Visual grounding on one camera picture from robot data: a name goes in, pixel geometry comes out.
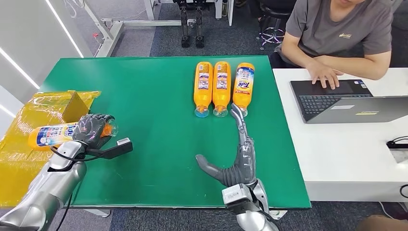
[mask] bottle label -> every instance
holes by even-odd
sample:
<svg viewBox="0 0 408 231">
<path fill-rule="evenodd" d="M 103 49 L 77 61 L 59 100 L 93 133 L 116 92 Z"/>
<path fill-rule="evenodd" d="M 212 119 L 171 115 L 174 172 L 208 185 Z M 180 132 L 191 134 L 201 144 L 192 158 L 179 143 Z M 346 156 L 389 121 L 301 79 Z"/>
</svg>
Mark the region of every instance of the bottle label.
<svg viewBox="0 0 408 231">
<path fill-rule="evenodd" d="M 49 126 L 40 128 L 37 135 L 38 146 L 56 145 L 61 142 L 72 140 L 72 135 L 76 127 L 75 124 Z"/>
<path fill-rule="evenodd" d="M 217 89 L 227 89 L 227 73 L 217 73 Z"/>
<path fill-rule="evenodd" d="M 240 67 L 237 71 L 236 93 L 250 94 L 249 90 L 254 82 L 254 70 L 249 67 Z"/>
<path fill-rule="evenodd" d="M 209 73 L 199 73 L 198 74 L 198 89 L 202 90 L 208 90 L 208 85 L 209 85 Z"/>
</svg>

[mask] laptop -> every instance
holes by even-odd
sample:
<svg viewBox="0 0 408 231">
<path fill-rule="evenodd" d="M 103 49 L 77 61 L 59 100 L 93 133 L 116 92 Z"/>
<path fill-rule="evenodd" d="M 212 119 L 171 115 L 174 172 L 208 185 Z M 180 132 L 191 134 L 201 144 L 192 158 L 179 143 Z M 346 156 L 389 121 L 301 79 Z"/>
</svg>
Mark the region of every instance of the laptop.
<svg viewBox="0 0 408 231">
<path fill-rule="evenodd" d="M 360 79 L 339 82 L 332 90 L 310 80 L 291 81 L 305 123 L 389 122 L 408 115 L 408 96 L 373 97 Z"/>
</svg>

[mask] tide bottle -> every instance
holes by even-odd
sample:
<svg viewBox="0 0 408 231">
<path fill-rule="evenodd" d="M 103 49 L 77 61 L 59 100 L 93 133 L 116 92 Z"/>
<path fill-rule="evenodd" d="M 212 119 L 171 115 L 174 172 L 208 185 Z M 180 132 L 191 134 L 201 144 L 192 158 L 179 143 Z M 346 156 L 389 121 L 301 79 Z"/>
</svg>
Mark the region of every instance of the tide bottle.
<svg viewBox="0 0 408 231">
<path fill-rule="evenodd" d="M 214 66 L 213 76 L 213 114 L 217 117 L 228 115 L 228 103 L 231 99 L 231 67 L 227 62 L 218 62 Z"/>
<path fill-rule="evenodd" d="M 199 62 L 195 69 L 194 102 L 196 105 L 195 115 L 207 117 L 208 106 L 211 103 L 213 93 L 213 67 L 209 62 Z"/>
<path fill-rule="evenodd" d="M 76 122 L 38 127 L 28 135 L 28 145 L 36 151 L 48 151 L 50 146 L 58 147 L 64 142 L 71 141 L 76 127 Z M 114 119 L 110 119 L 105 124 L 101 137 L 116 134 L 117 124 Z"/>
<path fill-rule="evenodd" d="M 240 63 L 237 67 L 237 74 L 235 76 L 232 100 L 234 104 L 241 109 L 244 117 L 248 115 L 247 107 L 252 98 L 254 70 L 254 65 L 250 63 Z"/>
</svg>

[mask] robotic arm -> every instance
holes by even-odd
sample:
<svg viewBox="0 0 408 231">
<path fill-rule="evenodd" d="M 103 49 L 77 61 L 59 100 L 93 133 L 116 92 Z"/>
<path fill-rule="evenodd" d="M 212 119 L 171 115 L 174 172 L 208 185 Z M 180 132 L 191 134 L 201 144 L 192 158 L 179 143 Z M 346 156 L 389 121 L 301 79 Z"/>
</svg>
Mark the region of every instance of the robotic arm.
<svg viewBox="0 0 408 231">
<path fill-rule="evenodd" d="M 72 192 L 84 178 L 85 161 L 97 158 L 112 159 L 133 150 L 126 138 L 105 151 L 100 148 L 111 136 L 101 137 L 111 115 L 89 114 L 81 117 L 73 134 L 73 141 L 58 149 L 33 179 L 21 202 L 0 218 L 0 231 L 46 231 L 56 212 L 65 205 Z"/>
<path fill-rule="evenodd" d="M 268 198 L 264 185 L 255 175 L 254 141 L 248 136 L 242 112 L 232 104 L 231 114 L 238 127 L 239 144 L 234 165 L 220 169 L 196 155 L 200 168 L 228 188 L 222 190 L 224 204 L 237 215 L 245 231 L 279 231 L 269 215 Z"/>
</svg>

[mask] white desk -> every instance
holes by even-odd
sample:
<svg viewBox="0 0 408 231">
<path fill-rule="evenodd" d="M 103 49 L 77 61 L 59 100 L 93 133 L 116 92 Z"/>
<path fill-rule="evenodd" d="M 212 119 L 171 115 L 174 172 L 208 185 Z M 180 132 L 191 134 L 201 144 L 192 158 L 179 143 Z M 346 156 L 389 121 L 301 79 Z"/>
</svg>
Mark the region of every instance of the white desk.
<svg viewBox="0 0 408 231">
<path fill-rule="evenodd" d="M 385 144 L 408 135 L 408 116 L 389 123 L 305 124 L 290 81 L 309 80 L 309 73 L 273 73 L 311 201 L 408 202 L 399 194 L 400 186 L 408 183 L 408 165 L 397 164 Z M 408 68 L 391 68 L 380 80 L 363 81 L 373 96 L 408 95 Z"/>
</svg>

